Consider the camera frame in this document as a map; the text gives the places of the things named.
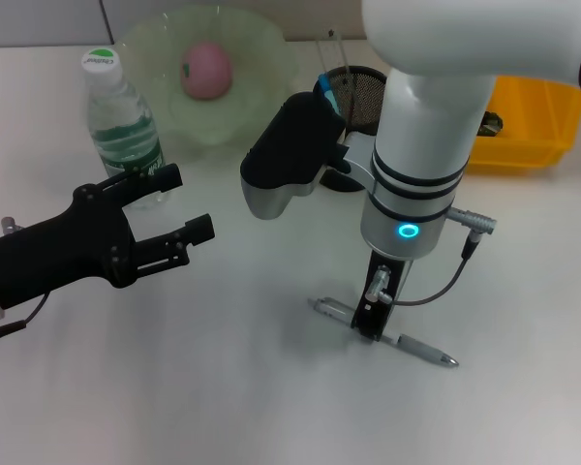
water bottle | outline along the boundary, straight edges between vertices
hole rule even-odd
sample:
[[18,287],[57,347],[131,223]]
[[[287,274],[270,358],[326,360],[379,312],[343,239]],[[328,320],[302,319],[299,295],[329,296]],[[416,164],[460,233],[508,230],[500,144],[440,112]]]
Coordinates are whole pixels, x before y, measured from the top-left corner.
[[[164,153],[151,109],[125,79],[118,54],[95,48],[81,60],[88,93],[88,130],[108,176],[123,171],[153,174],[163,167]],[[132,203],[149,207],[164,195],[152,194]]]

green glass bowl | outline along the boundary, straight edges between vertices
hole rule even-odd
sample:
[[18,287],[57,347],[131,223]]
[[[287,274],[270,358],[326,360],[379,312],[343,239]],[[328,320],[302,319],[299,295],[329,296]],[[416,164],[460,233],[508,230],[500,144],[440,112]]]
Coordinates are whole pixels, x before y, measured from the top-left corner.
[[[212,101],[192,99],[180,84],[181,57],[201,42],[219,44],[232,62],[232,87]],[[151,17],[115,49],[152,109],[166,151],[253,143],[288,98],[296,74],[280,28],[232,7],[189,5]]]

pen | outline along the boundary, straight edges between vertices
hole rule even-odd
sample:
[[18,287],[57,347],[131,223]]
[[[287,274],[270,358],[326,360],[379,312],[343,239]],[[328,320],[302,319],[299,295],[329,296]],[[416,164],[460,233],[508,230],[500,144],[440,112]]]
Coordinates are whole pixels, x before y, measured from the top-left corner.
[[406,352],[407,354],[411,354],[412,356],[423,358],[424,360],[430,361],[431,363],[435,363],[447,368],[456,368],[458,366],[458,361],[456,361],[448,354],[440,351],[439,349],[424,344],[423,342],[413,339],[406,334],[401,334],[398,336],[397,340],[384,335],[382,336],[381,340],[385,344],[389,344],[390,346],[393,346],[396,349],[400,349],[401,351]]
[[[330,297],[319,298],[317,300],[310,299],[309,303],[317,312],[344,323],[347,326],[351,324],[352,315],[355,310],[349,307],[349,305]],[[381,342],[439,366],[444,366],[446,368],[456,368],[458,366],[458,361],[448,354],[413,339],[406,334],[400,334],[398,337],[389,337],[384,334],[381,337]]]

white wall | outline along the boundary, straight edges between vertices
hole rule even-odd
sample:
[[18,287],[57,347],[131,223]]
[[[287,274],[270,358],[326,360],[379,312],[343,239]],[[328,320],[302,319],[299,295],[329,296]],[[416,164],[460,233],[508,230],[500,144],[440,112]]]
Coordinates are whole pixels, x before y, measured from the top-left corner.
[[108,43],[99,0],[0,0],[0,47]]
[[[147,16],[188,3],[190,0],[104,0],[115,40]],[[197,0],[191,3],[231,5],[259,12],[282,27],[289,40],[313,40],[332,26],[344,37],[364,37],[360,0]]]

yellow container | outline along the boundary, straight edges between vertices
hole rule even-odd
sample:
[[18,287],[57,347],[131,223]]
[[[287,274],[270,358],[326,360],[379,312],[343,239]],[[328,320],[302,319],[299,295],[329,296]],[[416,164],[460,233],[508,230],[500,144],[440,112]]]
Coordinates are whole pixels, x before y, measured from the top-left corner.
[[470,164],[538,169],[558,163],[574,145],[581,90],[522,77],[499,77],[488,105],[504,121],[494,138],[477,138]]

